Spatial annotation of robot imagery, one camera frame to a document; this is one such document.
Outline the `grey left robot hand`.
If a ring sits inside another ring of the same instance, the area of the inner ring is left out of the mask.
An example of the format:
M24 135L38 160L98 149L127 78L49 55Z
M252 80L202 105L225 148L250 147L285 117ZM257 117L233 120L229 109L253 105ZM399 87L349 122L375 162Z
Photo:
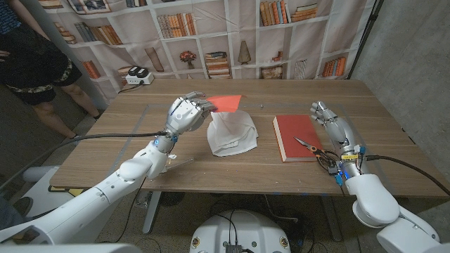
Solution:
M174 139L185 131L198 129L217 107L204 99L205 94L192 91L185 96L178 97L167 113L166 129L167 137Z

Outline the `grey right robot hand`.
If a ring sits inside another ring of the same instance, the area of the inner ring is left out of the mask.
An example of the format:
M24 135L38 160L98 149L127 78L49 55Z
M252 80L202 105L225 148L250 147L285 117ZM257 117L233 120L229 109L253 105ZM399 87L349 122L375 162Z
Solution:
M352 128L341 117L338 117L326 104L322 101L312 103L311 116L315 121L324 127L331 143L333 144L334 152L341 160L342 170L347 172L349 177L358 176L361 174L369 174L370 171L365 163L360 165L361 159L343 160L343 155L355 155L354 147L357 145Z

